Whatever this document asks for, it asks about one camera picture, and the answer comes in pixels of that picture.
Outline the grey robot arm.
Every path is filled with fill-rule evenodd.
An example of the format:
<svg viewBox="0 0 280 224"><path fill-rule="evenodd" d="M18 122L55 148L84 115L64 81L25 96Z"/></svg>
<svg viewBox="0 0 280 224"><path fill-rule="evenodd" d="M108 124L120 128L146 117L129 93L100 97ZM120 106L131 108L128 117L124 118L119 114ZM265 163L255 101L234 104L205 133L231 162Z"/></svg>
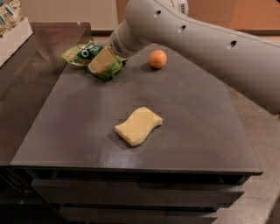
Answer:
<svg viewBox="0 0 280 224"><path fill-rule="evenodd" d="M186 0L129 0L109 45L122 58L165 46L265 109L280 112L280 45L187 16Z"/></svg>

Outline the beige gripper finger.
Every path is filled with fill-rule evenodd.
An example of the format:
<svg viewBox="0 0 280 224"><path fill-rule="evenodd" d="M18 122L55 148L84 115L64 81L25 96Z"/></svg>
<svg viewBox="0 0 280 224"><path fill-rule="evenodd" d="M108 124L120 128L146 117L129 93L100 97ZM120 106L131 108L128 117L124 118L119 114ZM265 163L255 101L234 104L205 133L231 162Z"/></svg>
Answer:
<svg viewBox="0 0 280 224"><path fill-rule="evenodd" d="M89 63L88 68L93 74L101 74L115 63L116 55L110 47L104 46L98 55Z"/></svg>

